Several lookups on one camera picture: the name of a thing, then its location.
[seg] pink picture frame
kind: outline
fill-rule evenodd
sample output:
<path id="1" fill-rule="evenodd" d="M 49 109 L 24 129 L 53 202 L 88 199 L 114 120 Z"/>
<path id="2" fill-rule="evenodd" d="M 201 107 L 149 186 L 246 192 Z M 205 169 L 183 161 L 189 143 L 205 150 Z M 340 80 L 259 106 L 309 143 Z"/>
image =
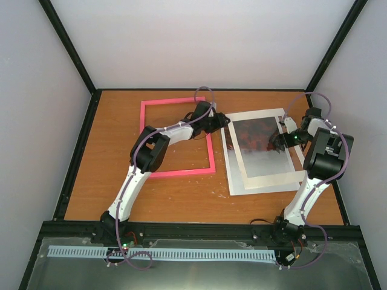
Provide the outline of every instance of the pink picture frame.
<path id="1" fill-rule="evenodd" d="M 205 97 L 196 97 L 196 100 L 205 101 Z M 166 104 L 177 104 L 177 103 L 191 103 L 195 99 L 191 98 L 166 98 L 162 100 L 149 100 L 142 101 L 140 107 L 140 133 L 145 128 L 145 108 L 146 106 L 152 105 L 166 105 Z M 177 177 L 177 176 L 189 176 L 189 175 L 199 175 L 199 174 L 211 174 L 215 173 L 215 157 L 213 155 L 212 141 L 211 136 L 208 134 L 206 136 L 207 141 L 207 150 L 208 150 L 208 159 L 210 166 L 208 168 L 200 169 L 187 169 L 187 170 L 174 170 L 174 171 L 164 171 L 164 172 L 154 172 L 151 174 L 151 178 L 160 178 L 160 177 Z"/>

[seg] purple cable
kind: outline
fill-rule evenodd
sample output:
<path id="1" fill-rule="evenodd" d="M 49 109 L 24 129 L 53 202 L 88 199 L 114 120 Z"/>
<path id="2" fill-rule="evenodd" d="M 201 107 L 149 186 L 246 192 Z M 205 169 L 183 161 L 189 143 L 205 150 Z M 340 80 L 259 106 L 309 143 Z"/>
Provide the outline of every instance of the purple cable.
<path id="1" fill-rule="evenodd" d="M 301 206 L 301 211 L 304 211 L 305 209 L 305 206 L 308 202 L 308 200 L 310 199 L 310 197 L 312 196 L 312 194 L 316 191 L 316 188 L 320 187 L 322 184 L 325 184 L 325 183 L 328 183 L 332 180 L 335 180 L 336 178 L 338 178 L 341 174 L 344 173 L 346 167 L 348 166 L 348 160 L 350 158 L 350 150 L 348 148 L 348 144 L 346 143 L 346 140 L 343 136 L 343 134 L 341 134 L 341 132 L 339 130 L 336 129 L 335 126 L 332 126 L 332 124 L 326 119 L 325 122 L 324 122 L 333 132 L 337 133 L 339 136 L 340 136 L 340 139 L 342 141 L 342 144 L 344 146 L 344 150 L 345 150 L 345 160 L 344 160 L 344 163 L 343 163 L 343 166 L 341 168 L 341 170 L 333 175 L 332 177 L 329 177 L 328 179 L 326 180 L 323 180 L 321 182 L 319 182 L 308 194 L 307 198 L 305 198 L 304 202 L 302 203 L 302 206 Z M 316 263 L 318 260 L 321 259 L 322 255 L 325 253 L 326 249 L 327 249 L 327 245 L 328 245 L 328 236 L 327 236 L 327 232 L 324 230 L 323 227 L 321 227 L 320 225 L 313 225 L 313 224 L 310 224 L 307 219 L 305 218 L 304 214 L 302 213 L 301 214 L 301 218 L 302 220 L 305 222 L 305 225 L 308 225 L 309 227 L 311 228 L 319 228 L 323 235 L 324 235 L 324 247 L 322 248 L 322 251 L 321 253 L 318 255 L 317 258 L 315 258 L 313 261 L 305 264 L 305 265 L 302 265 L 302 266 L 297 266 L 297 267 L 290 267 L 290 269 L 293 269 L 293 270 L 297 270 L 297 269 L 303 269 L 303 268 L 306 268 L 306 267 L 309 267 L 311 265 L 313 265 L 314 263 Z"/>
<path id="2" fill-rule="evenodd" d="M 120 198 L 119 198 L 119 201 L 117 203 L 117 210 L 115 212 L 115 236 L 117 237 L 117 243 L 119 245 L 119 249 L 120 249 L 120 252 L 123 256 L 123 261 L 115 264 L 115 265 L 121 265 L 122 263 L 128 263 L 130 266 L 132 266 L 133 268 L 137 269 L 137 270 L 148 270 L 152 264 L 153 264 L 153 259 L 152 259 L 152 255 L 149 253 L 149 252 L 146 252 L 146 251 L 141 251 L 141 252 L 137 252 L 129 257 L 126 256 L 126 253 L 124 251 L 124 249 L 122 248 L 122 245 L 121 245 L 121 240 L 120 240 L 120 233 L 119 233 L 119 212 L 120 212 L 120 205 L 121 205 L 121 200 L 122 200 L 122 197 L 123 195 L 125 194 L 125 190 L 128 188 L 128 185 L 129 183 L 131 182 L 131 180 L 133 179 L 133 176 L 135 175 L 135 171 L 137 169 L 137 162 L 136 162 L 136 159 L 137 159 L 137 154 L 138 152 L 140 151 L 140 148 L 142 147 L 142 145 L 145 144 L 145 142 L 153 135 L 157 134 L 157 133 L 160 133 L 160 132 L 163 132 L 163 131 L 167 131 L 167 130 L 171 130 L 171 129 L 174 129 L 174 128 L 177 128 L 177 127 L 184 127 L 184 126 L 188 126 L 198 120 L 201 120 L 203 119 L 206 115 L 208 115 L 212 108 L 213 108 L 213 105 L 215 104 L 215 95 L 213 93 L 213 91 L 208 87 L 208 86 L 201 86 L 199 88 L 196 89 L 194 95 L 193 95 L 193 99 L 196 101 L 196 97 L 197 97 L 197 94 L 198 92 L 201 90 L 201 89 L 207 89 L 211 92 L 211 97 L 212 97 L 212 101 L 211 101 L 211 105 L 210 105 L 210 108 L 200 117 L 188 122 L 188 123 L 185 123 L 183 125 L 180 125 L 180 124 L 175 124 L 175 125 L 172 125 L 172 126 L 169 126 L 169 127 L 166 127 L 166 128 L 162 128 L 162 129 L 157 129 L 156 131 L 153 131 L 152 133 L 150 133 L 148 136 L 146 136 L 141 142 L 140 144 L 138 144 L 136 150 L 134 151 L 134 154 L 133 154 L 133 172 L 132 174 L 130 175 L 128 181 L 126 182 L 122 192 L 121 192 L 121 195 L 120 195 Z M 138 255 L 141 255 L 141 254 L 145 254 L 147 255 L 149 258 L 150 258 L 150 262 L 149 262 L 149 265 L 145 268 L 139 268 L 135 265 L 133 265 L 130 261 L 131 258 L 135 257 L 135 256 L 138 256 Z M 106 261 L 108 262 L 108 265 L 109 265 L 109 257 L 111 256 L 112 254 L 108 255 L 107 258 L 106 258 Z"/>
<path id="3" fill-rule="evenodd" d="M 331 110 L 332 110 L 332 104 L 331 104 L 331 101 L 329 101 L 328 97 L 323 95 L 323 94 L 320 94 L 319 92 L 303 92 L 302 94 L 298 95 L 297 97 L 294 98 L 293 101 L 290 102 L 288 108 L 285 110 L 285 114 L 284 116 L 282 117 L 283 120 L 285 120 L 285 118 L 287 117 L 288 113 L 289 113 L 289 110 L 290 108 L 294 105 L 294 103 L 301 97 L 305 96 L 305 95 L 319 95 L 321 97 L 323 97 L 324 99 L 327 100 L 328 102 L 328 105 L 329 105 L 329 110 L 328 110 L 328 113 L 327 115 L 325 116 L 325 119 L 328 119 L 329 118 L 329 115 L 331 114 Z"/>

